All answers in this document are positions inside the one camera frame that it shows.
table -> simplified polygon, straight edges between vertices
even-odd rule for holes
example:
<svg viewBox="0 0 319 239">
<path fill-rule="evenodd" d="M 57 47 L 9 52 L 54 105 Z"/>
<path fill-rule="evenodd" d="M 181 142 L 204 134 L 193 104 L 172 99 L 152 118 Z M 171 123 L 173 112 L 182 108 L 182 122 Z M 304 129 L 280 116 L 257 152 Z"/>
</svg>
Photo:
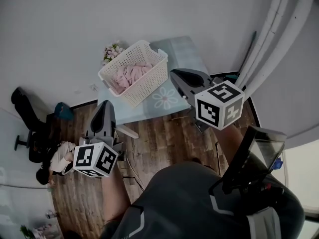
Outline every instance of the table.
<svg viewBox="0 0 319 239">
<path fill-rule="evenodd" d="M 161 49 L 168 54 L 167 69 L 189 68 L 208 74 L 208 71 L 197 53 L 197 49 L 189 36 L 176 37 L 151 43 L 151 48 Z M 152 94 L 135 108 L 121 97 L 114 97 L 107 87 L 98 92 L 98 105 L 109 100 L 114 106 L 116 124 L 125 124 L 165 116 L 188 109 L 190 105 L 177 92 L 170 80 L 160 85 Z"/>
</svg>

white laundry basket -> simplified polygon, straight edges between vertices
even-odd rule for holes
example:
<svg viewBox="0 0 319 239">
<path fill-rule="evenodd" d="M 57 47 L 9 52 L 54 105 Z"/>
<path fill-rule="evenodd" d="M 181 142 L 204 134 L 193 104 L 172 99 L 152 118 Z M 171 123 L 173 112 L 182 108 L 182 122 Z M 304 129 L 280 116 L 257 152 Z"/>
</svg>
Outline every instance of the white laundry basket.
<svg viewBox="0 0 319 239">
<path fill-rule="evenodd" d="M 135 107 L 168 79 L 167 61 L 164 51 L 159 49 L 157 53 L 150 48 L 149 42 L 140 40 L 103 67 L 99 77 L 115 97 L 123 97 Z M 122 93 L 118 93 L 113 75 L 120 67 L 135 65 L 137 62 L 150 62 L 153 68 Z"/>
</svg>

wooden floor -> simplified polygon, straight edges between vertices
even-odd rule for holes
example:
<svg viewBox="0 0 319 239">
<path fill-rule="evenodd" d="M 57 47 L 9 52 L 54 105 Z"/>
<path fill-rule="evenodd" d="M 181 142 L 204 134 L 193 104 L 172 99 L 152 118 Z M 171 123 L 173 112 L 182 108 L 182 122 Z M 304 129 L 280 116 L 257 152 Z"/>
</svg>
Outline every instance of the wooden floor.
<svg viewBox="0 0 319 239">
<path fill-rule="evenodd" d="M 52 128 L 60 127 L 63 141 L 78 145 L 84 125 L 96 104 L 74 110 L 74 121 L 53 119 Z M 241 118 L 236 122 L 242 133 L 247 126 L 254 125 L 254 118 L 248 102 L 244 104 Z M 150 179 L 159 170 L 175 163 L 198 157 L 204 165 L 211 166 L 217 173 L 218 159 L 215 149 L 216 138 L 212 129 L 200 134 L 185 111 L 138 122 L 126 124 L 140 134 L 132 139 L 122 134 L 128 159 L 147 186 Z M 228 165 L 218 146 L 221 175 Z M 122 175 L 134 176 L 127 161 L 119 161 Z M 59 213 L 59 224 L 63 233 L 75 231 L 82 238 L 96 239 L 103 227 L 101 180 L 74 172 L 65 176 L 55 175 L 56 187 L 52 192 L 54 207 Z M 124 179 L 130 199 L 133 202 L 141 190 L 134 179 Z"/>
</svg>

